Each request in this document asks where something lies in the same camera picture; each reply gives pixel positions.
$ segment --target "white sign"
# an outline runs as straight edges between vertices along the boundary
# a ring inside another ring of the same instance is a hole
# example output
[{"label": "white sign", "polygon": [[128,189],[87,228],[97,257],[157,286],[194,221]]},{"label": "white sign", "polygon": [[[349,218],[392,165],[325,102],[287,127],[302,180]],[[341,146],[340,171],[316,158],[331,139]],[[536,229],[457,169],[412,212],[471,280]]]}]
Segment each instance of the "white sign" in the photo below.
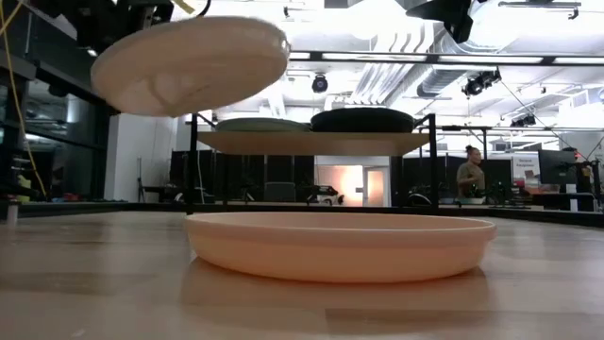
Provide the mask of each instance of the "white sign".
[{"label": "white sign", "polygon": [[515,179],[531,179],[539,175],[539,158],[512,157],[512,176]]}]

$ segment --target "glass window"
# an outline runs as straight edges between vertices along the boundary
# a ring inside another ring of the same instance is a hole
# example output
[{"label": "glass window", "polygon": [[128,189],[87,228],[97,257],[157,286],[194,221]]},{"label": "glass window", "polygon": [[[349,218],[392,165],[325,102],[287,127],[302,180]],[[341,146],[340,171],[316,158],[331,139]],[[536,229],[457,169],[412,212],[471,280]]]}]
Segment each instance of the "glass window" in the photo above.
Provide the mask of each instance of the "glass window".
[{"label": "glass window", "polygon": [[[99,178],[97,151],[26,134],[42,183],[54,201],[82,201],[100,198],[95,190]],[[35,175],[24,172],[32,188],[40,190]]]},{"label": "glass window", "polygon": [[103,145],[109,118],[97,106],[40,80],[28,84],[26,123],[77,143]]}]

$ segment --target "door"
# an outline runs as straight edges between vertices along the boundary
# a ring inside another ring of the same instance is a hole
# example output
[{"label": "door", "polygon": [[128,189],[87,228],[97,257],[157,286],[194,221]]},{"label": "door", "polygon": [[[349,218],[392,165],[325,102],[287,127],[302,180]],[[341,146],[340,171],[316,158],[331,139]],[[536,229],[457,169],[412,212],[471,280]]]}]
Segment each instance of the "door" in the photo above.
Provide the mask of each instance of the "door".
[{"label": "door", "polygon": [[390,207],[388,167],[363,167],[363,207]]}]

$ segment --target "wooden shelf board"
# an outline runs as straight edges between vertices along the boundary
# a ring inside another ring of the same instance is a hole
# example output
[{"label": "wooden shelf board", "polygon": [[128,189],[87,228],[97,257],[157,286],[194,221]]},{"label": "wooden shelf board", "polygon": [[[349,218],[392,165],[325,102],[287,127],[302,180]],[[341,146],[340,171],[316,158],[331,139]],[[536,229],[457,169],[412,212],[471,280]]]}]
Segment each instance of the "wooden shelf board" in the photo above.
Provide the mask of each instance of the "wooden shelf board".
[{"label": "wooden shelf board", "polygon": [[402,156],[429,141],[420,133],[199,132],[197,139],[232,155]]}]

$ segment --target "table surface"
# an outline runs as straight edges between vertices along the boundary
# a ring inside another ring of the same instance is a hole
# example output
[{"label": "table surface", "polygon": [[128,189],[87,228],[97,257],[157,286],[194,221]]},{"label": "table surface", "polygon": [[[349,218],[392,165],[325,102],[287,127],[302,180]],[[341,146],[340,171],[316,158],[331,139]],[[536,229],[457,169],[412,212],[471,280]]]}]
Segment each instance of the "table surface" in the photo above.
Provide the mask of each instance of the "table surface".
[{"label": "table surface", "polygon": [[407,284],[270,280],[196,260],[182,213],[0,225],[3,339],[600,339],[604,231],[491,219],[481,269]]}]

